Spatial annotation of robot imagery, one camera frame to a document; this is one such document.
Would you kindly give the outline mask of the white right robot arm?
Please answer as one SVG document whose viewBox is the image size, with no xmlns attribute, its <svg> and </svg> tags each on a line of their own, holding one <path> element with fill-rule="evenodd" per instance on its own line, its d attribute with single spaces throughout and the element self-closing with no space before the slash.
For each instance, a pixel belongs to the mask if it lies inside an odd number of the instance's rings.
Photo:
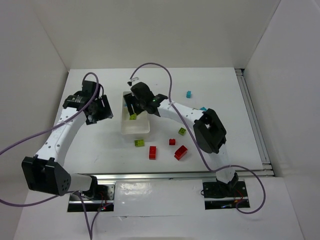
<svg viewBox="0 0 320 240">
<path fill-rule="evenodd" d="M 124 100 L 130 115 L 147 112 L 150 115 L 174 120 L 191 130 L 200 153 L 207 153 L 216 164 L 216 180 L 226 191 L 231 191 L 239 177 L 233 167 L 226 148 L 227 131 L 213 109 L 206 111 L 190 108 L 170 101 L 163 94 L 154 95 L 147 84 L 138 82 L 130 86 L 130 93 L 124 95 Z"/>
</svg>

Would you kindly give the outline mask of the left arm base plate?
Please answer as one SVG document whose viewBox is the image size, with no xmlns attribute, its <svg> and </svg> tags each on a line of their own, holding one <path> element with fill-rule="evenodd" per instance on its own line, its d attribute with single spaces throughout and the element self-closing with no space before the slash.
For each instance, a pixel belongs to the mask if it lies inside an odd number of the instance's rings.
<svg viewBox="0 0 320 240">
<path fill-rule="evenodd" d="M 94 196 L 87 197 L 83 193 L 80 194 L 87 212 L 97 212 L 101 208 L 102 212 L 114 211 L 114 197 L 116 185 L 114 183 L 99 184 L 95 190 Z M 68 213 L 83 213 L 83 206 L 80 198 L 72 194 L 69 197 Z"/>
</svg>

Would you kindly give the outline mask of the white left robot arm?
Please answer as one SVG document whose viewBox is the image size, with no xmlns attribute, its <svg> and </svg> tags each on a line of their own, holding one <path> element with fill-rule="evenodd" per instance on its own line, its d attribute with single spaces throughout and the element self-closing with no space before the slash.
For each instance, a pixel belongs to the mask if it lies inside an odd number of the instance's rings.
<svg viewBox="0 0 320 240">
<path fill-rule="evenodd" d="M 23 159 L 21 167 L 28 188 L 58 196 L 81 191 L 86 198 L 92 199 L 98 192 L 97 178 L 80 173 L 70 174 L 63 166 L 81 126 L 112 117 L 103 86 L 93 81 L 83 81 L 82 89 L 65 99 L 56 128 L 44 145 L 33 157 Z"/>
</svg>

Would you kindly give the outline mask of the red 2x4 lego brick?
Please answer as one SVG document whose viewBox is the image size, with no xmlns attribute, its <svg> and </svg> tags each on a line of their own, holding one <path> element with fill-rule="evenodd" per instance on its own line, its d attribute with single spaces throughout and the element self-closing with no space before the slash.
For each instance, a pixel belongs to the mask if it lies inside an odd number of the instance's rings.
<svg viewBox="0 0 320 240">
<path fill-rule="evenodd" d="M 148 154 L 148 158 L 150 160 L 155 160 L 157 157 L 157 147 L 156 146 L 150 146 L 149 147 L 149 154 Z"/>
</svg>

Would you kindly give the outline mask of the white divided plastic container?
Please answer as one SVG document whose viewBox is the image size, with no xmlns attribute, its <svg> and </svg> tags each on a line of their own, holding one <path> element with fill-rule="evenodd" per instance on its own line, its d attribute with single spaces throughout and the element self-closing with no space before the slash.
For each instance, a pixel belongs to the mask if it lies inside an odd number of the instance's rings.
<svg viewBox="0 0 320 240">
<path fill-rule="evenodd" d="M 136 120 L 130 120 L 126 102 L 122 97 L 121 126 L 123 135 L 146 135 L 150 132 L 150 121 L 147 112 L 137 115 Z"/>
</svg>

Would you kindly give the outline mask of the lime green 2x2 lego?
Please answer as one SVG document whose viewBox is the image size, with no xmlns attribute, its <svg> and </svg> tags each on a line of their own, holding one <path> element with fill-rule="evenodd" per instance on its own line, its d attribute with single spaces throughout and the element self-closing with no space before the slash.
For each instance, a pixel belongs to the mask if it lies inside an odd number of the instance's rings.
<svg viewBox="0 0 320 240">
<path fill-rule="evenodd" d="M 181 127 L 178 131 L 178 134 L 181 135 L 181 136 L 184 136 L 186 134 L 187 130 L 183 127 Z"/>
</svg>

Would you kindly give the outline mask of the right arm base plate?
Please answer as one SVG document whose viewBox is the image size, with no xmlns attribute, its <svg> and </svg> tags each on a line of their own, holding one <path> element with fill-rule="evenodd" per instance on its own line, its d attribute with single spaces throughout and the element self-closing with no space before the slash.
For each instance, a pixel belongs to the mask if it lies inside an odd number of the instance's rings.
<svg viewBox="0 0 320 240">
<path fill-rule="evenodd" d="M 200 194 L 204 197 L 205 210 L 250 208 L 247 187 L 244 181 L 238 181 L 231 191 L 222 188 L 216 181 L 202 183 Z"/>
</svg>

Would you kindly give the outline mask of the lime green tall lego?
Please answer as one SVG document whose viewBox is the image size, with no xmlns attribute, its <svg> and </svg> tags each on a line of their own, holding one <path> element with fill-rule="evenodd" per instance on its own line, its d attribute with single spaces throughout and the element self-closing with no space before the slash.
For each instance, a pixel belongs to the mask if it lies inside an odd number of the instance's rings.
<svg viewBox="0 0 320 240">
<path fill-rule="evenodd" d="M 129 120 L 130 120 L 130 121 L 134 121 L 134 120 L 136 120 L 136 119 L 137 119 L 137 114 L 136 114 L 136 113 L 134 113 L 134 114 L 132 114 L 132 115 L 129 116 Z"/>
</svg>

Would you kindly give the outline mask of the lime green lego with print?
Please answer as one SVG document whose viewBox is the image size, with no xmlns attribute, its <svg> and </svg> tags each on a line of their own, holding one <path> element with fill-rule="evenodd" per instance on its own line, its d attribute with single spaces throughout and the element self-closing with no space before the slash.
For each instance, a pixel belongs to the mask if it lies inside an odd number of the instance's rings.
<svg viewBox="0 0 320 240">
<path fill-rule="evenodd" d="M 136 140 L 134 140 L 134 146 L 135 147 L 144 147 L 145 141 L 143 139 L 136 139 Z"/>
</svg>

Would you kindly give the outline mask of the small cyan lego brick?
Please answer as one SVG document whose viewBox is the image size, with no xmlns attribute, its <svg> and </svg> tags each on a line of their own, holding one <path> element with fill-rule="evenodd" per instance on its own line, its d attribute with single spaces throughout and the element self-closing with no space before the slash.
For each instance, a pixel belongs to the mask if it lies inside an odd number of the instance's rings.
<svg viewBox="0 0 320 240">
<path fill-rule="evenodd" d="M 191 91 L 187 91 L 186 92 L 186 98 L 190 99 L 192 97 L 192 92 Z"/>
</svg>

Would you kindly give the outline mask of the small red 2x2 lego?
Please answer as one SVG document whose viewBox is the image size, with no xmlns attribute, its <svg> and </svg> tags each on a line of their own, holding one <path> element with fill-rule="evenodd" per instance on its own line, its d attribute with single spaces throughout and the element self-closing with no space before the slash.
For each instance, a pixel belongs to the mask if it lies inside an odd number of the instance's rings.
<svg viewBox="0 0 320 240">
<path fill-rule="evenodd" d="M 175 139 L 173 139 L 173 138 L 169 139 L 169 145 L 170 146 L 174 146 L 175 144 L 176 144 L 176 140 Z"/>
</svg>

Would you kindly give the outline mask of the large red sloped lego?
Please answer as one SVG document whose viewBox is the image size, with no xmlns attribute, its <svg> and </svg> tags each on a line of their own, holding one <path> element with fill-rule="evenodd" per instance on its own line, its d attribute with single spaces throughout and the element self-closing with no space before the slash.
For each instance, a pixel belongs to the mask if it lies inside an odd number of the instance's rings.
<svg viewBox="0 0 320 240">
<path fill-rule="evenodd" d="M 183 158 L 188 152 L 188 149 L 184 146 L 181 145 L 174 153 L 174 157 L 179 161 L 181 158 Z"/>
</svg>

